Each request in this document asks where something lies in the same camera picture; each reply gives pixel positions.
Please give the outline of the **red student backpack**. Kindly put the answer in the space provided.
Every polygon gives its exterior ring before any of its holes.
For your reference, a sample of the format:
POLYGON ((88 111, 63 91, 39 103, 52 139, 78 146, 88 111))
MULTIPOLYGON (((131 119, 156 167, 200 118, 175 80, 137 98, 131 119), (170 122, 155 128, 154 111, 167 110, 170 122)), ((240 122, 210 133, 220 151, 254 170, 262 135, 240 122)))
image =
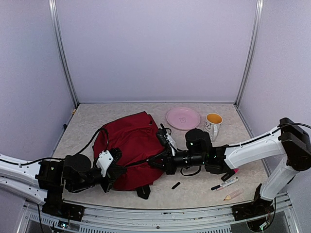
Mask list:
POLYGON ((113 188, 136 191, 140 198, 148 199, 150 185, 164 173, 146 161, 165 150, 156 136, 158 127, 153 117, 140 112, 109 122, 102 128, 93 145, 93 157, 98 158, 104 150, 119 148, 122 157, 117 165, 127 169, 116 179, 113 188))

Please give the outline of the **pink highlighter black cap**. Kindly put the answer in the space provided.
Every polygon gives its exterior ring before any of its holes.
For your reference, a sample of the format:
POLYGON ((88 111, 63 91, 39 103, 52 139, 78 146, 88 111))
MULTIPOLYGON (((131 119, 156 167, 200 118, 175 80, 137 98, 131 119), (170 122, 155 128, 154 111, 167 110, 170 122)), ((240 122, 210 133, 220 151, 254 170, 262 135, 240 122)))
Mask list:
POLYGON ((235 175, 238 171, 239 171, 238 168, 228 171, 225 175, 223 175, 221 177, 221 180, 223 182, 227 181, 229 178, 231 178, 233 175, 235 175))

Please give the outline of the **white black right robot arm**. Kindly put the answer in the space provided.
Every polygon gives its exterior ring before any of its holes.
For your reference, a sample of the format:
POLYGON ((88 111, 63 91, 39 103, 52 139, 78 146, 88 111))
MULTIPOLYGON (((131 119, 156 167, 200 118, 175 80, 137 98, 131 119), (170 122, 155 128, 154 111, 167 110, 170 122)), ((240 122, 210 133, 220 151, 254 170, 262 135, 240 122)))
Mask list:
POLYGON ((228 173, 245 164, 282 155, 283 158, 268 180, 260 184, 248 205, 258 216, 297 173, 311 167, 311 140, 302 123, 282 118, 270 131, 238 144, 213 146, 209 133, 192 129, 185 134, 187 150, 178 150, 164 127, 156 136, 165 150, 147 159, 150 166, 174 174, 178 168, 203 166, 211 174, 228 173))

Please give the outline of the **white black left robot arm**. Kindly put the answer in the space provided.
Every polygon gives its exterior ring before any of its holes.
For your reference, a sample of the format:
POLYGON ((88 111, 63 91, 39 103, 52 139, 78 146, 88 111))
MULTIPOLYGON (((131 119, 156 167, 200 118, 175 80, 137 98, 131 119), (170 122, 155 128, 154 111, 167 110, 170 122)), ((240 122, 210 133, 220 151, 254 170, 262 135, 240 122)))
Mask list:
POLYGON ((122 157, 119 148, 105 147, 93 161, 83 155, 83 151, 64 158, 45 157, 31 162, 2 154, 2 185, 39 205, 48 203, 56 215, 63 216, 68 211, 62 198, 64 190, 79 193, 99 185, 107 193, 127 172, 117 164, 122 157))

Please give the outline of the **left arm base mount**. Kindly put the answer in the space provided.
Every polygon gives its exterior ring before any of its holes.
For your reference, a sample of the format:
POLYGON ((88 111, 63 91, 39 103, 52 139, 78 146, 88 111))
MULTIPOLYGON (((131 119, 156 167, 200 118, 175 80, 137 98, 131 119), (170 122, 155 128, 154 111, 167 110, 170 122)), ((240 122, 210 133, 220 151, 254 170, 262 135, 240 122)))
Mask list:
POLYGON ((70 203, 45 203, 42 206, 42 212, 51 216, 65 218, 68 220, 82 221, 85 208, 81 205, 70 203))

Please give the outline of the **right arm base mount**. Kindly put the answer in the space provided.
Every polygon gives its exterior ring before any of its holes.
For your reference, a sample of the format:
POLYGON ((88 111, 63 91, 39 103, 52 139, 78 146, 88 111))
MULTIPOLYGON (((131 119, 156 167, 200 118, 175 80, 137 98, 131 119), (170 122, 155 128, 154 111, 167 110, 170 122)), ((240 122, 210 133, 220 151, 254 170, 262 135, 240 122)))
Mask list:
POLYGON ((263 205, 253 205, 252 203, 244 203, 239 205, 232 206, 232 212, 235 221, 245 220, 249 218, 254 218, 262 215, 266 215, 269 212, 274 211, 274 207, 272 204, 263 205))

